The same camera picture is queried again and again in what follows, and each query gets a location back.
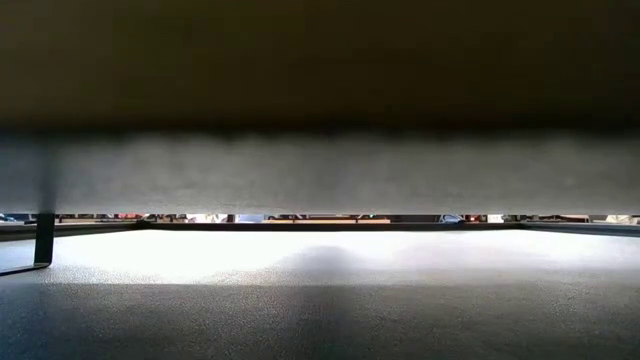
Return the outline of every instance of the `black metal bracket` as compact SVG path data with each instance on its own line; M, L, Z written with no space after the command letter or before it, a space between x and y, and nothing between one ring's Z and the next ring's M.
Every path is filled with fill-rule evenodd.
M54 227L55 214L38 214L38 223L36 225L36 248L33 256L33 265L0 271L0 276L44 269L51 265L53 260Z

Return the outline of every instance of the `gray carpet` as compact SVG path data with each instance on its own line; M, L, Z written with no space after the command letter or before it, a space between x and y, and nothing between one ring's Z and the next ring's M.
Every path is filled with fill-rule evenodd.
M60 238L0 278L0 358L632 359L638 275L637 239L543 232Z

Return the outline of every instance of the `floor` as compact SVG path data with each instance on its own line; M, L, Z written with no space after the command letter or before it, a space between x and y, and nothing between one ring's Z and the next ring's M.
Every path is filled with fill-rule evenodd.
M427 357L640 358L640 239L136 231L0 278L2 359Z

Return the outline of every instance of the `metal leg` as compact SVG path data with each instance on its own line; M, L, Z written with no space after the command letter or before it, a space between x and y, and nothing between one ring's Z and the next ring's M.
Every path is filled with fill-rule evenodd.
M53 232L55 221L54 214L38 214L36 249L33 257L33 265L4 271L0 270L0 276L44 269L51 265L51 261L53 260Z

